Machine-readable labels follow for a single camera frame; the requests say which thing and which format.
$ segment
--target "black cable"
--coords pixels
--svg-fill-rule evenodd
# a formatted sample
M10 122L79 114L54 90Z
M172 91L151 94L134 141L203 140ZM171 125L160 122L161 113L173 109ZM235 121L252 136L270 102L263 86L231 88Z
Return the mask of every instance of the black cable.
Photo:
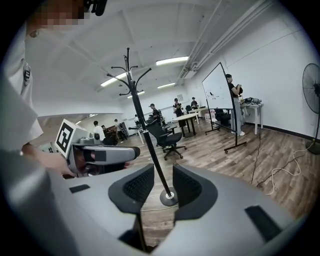
M304 157L306 153L307 153L307 152L305 152L304 154L299 155L298 157L295 157L295 158L293 158L291 161L287 162L281 169L277 170L274 174L270 174L267 178L265 178L265 180L259 182L259 183L256 185L256 187L258 187L261 183L264 183L264 182L265 182L267 179L269 179L272 175L275 176L279 171L281 171L282 169L284 169L288 164L290 164L291 162L293 162L295 159L297 160L298 158Z
M258 154L256 154L256 157L255 157L255 162L254 162L254 169L253 169L253 172L252 172L252 178L251 178L251 184L254 180L254 175L255 175L255 171L256 171L256 164L257 164L257 161L258 161L258 156L259 156L259 153L260 153L260 145L261 145L261 128L259 128L259 146L258 146Z

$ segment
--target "black office chair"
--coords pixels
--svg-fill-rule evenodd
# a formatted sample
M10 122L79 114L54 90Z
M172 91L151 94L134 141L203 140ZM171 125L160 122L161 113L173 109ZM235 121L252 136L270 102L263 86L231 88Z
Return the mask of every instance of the black office chair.
M224 126L229 125L229 120L231 119L231 114L225 113L222 109L215 108L215 119L220 121L220 123Z
M187 106L185 107L185 110L186 110L186 113L189 114L189 111L191 111L192 108L191 108L190 105L187 105Z
M175 152L180 156L181 159L184 157L177 151L177 149L184 148L187 150L186 146L177 146L177 142L181 140L182 133L178 132L169 136L170 133L166 133L157 122L152 123L152 120L146 121L149 125L147 126L148 131L156 138L156 142L159 146L163 148L163 153L166 152L164 160L167 160L167 156L171 152Z

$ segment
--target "baseboard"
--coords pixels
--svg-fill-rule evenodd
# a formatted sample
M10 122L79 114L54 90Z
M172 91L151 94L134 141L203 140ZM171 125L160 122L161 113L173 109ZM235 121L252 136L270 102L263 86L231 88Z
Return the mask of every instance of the baseboard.
M255 125L253 122L245 122L245 124L246 125L250 125L250 126L254 126ZM297 137L300 137L300 138L303 138L303 139L306 139L306 140L309 140L309 141L312 141L314 139L314 137L311 137L311 136L308 136L308 135L305 135L305 134L302 134L302 133L294 132L294 131L291 131L291 130L285 130L285 129L281 129L281 128L277 128L277 127L273 127L273 126L269 126L269 125L263 125L263 128L274 130L274 131L285 133L285 134L290 134L290 135L297 136Z

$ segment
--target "wooden floor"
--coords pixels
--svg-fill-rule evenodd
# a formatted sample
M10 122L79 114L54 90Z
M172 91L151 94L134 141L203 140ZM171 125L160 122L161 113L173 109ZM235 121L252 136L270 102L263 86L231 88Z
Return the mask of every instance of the wooden floor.
M179 149L183 155L180 159L177 154L170 154L168 160L164 160L161 147L156 147L156 140L151 135L155 152L159 159L162 171L169 186L172 186L172 165L175 163L208 169L229 176L242 179L251 183L256 156L258 153L259 136L254 135L254 126L245 125L242 130L245 136L239 137L239 142L247 141L247 146L240 146L229 150L225 154L224 148L234 145L235 136L224 128L221 131L213 131L205 135L205 131L211 129L210 125L200 120L200 125L194 122L197 135L191 138L182 138L178 146L187 146L187 150ZM141 150L140 156L130 163L130 166L152 163L147 145L142 145L139 136L132 135L121 146L137 146ZM263 181L271 174L271 170L283 167L292 160L292 153L304 150L305 140L285 133L262 129L260 153L256 163L253 178L253 186ZM275 191L271 198L277 201L291 214L298 218L307 214L316 199L320 181L320 155L307 152L298 152L295 157L305 154L297 161L301 168L301 174L291 176L285 171L280 171L274 176ZM291 173L299 171L295 161L289 163L286 170ZM144 237L147 245L156 246L163 241L173 228L174 212L178 207L163 209L159 195L163 190L162 183L157 173L154 176L154 187L143 205L141 217ZM269 178L259 186L259 189L267 194L272 191L272 181Z

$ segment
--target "ceiling light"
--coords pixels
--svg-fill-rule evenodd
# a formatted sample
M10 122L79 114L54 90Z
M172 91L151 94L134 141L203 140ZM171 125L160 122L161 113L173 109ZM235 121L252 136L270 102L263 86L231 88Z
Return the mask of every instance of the ceiling light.
M126 73L122 73L122 74L120 74L120 75L117 75L116 78L121 79L121 78L124 78L126 75L127 75ZM110 84L112 84L113 82L116 82L116 81L118 81L118 80L115 79L115 78L111 78L111 79L109 79L108 81L105 81L105 82L103 82L103 83L100 84L100 85L101 85L102 87L106 87L106 86L108 86L108 85L110 85Z
M163 65L163 64L169 64L169 63L175 63L175 62L185 62L189 59L189 57L179 57L179 58L168 58L164 60L158 60L156 62L157 66Z
M141 91L141 92L138 93L138 95L141 95L141 94L144 94L144 93L145 93L144 91Z
M168 84L159 86L158 89L163 88L163 87L167 87L167 86L173 86L173 85L175 85L175 84L176 84L175 82L173 82L173 83L168 83Z

